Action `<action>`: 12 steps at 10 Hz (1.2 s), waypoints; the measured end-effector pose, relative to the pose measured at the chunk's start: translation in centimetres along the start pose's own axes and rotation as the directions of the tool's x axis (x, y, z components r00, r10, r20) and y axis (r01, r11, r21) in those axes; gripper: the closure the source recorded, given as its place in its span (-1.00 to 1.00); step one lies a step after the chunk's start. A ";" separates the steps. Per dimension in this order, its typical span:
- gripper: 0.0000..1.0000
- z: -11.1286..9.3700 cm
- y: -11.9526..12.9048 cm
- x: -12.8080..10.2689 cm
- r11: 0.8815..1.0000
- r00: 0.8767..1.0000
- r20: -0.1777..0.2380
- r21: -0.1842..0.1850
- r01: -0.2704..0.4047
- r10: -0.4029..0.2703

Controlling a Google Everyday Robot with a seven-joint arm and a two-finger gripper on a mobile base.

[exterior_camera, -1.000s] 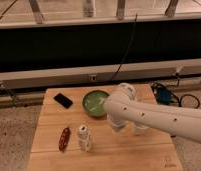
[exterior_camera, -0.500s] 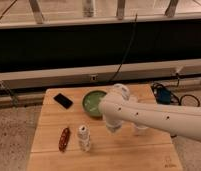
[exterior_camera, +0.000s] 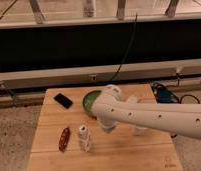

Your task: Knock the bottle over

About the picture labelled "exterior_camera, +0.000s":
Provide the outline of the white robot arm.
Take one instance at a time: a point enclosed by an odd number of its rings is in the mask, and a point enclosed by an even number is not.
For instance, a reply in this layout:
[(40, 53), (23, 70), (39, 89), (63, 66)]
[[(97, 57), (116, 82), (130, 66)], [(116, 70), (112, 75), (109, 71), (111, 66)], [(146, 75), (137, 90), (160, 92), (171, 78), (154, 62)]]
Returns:
[(118, 121), (201, 140), (201, 104), (131, 103), (121, 97), (118, 86), (107, 85), (94, 100), (91, 111), (103, 128)]

